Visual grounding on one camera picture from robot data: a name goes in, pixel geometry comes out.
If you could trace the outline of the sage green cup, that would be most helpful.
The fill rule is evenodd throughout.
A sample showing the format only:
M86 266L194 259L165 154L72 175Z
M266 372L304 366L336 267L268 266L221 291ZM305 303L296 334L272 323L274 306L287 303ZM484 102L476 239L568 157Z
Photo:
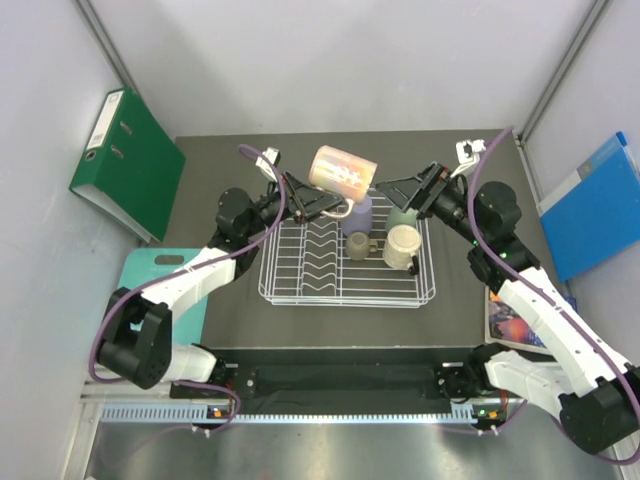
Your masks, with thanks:
M389 233L392 228L398 225L408 225L413 228L416 227L417 211L409 208L406 212L403 212L398 207L392 207L385 222L385 231Z

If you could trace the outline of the lilac plastic cup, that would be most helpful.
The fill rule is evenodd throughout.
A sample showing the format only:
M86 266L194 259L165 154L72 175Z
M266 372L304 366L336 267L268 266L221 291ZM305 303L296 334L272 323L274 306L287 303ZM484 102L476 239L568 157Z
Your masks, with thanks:
M366 195L361 203L356 203L351 213L340 221L340 228L345 237L361 232L369 235L373 226L373 201Z

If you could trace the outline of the cream mug black handle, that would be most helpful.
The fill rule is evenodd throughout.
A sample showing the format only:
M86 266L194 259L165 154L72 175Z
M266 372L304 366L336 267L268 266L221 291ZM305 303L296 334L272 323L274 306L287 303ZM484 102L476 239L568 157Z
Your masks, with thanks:
M383 248L383 260L394 270L415 276L420 271L418 252L422 236L415 227L399 224L390 229Z

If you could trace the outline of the small taupe ceramic mug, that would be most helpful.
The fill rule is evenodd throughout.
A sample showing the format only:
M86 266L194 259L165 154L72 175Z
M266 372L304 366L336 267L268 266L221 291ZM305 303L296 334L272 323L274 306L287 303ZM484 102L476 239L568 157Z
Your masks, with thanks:
M363 261L378 250L378 242L364 232L356 231L347 237L345 252L353 261Z

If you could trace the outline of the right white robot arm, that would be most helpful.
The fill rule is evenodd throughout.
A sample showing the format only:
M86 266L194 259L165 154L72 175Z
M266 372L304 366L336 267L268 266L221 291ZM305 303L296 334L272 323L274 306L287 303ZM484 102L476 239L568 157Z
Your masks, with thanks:
M510 186L458 180L433 163L376 189L399 209L435 217L472 243L467 259L476 278L525 321L558 365L549 369L499 343L482 345L463 363L469 390L521 397L546 411L590 455L638 432L638 367L582 320L518 238L522 212Z

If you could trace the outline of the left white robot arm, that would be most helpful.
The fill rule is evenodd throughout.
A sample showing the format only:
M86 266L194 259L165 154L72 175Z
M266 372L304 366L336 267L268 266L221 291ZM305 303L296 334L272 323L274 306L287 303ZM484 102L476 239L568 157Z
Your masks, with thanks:
M307 185L290 173L252 199L240 188L218 200L216 230L209 243L185 265L137 288L121 287L110 297L91 350L90 366L112 372L112 381L127 380L141 389L163 382L192 382L205 396L226 387L227 374L218 358L198 342L181 345L175 323L193 306L246 273L258 245L281 221L299 224L353 207L343 196Z

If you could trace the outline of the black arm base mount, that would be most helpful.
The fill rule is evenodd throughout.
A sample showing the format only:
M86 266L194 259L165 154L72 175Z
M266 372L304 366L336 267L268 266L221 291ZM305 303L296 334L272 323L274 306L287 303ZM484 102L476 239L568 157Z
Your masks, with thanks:
M489 396L466 368L467 348L223 349L202 387L177 382L174 399L205 399L226 387L246 414L392 414L448 409Z

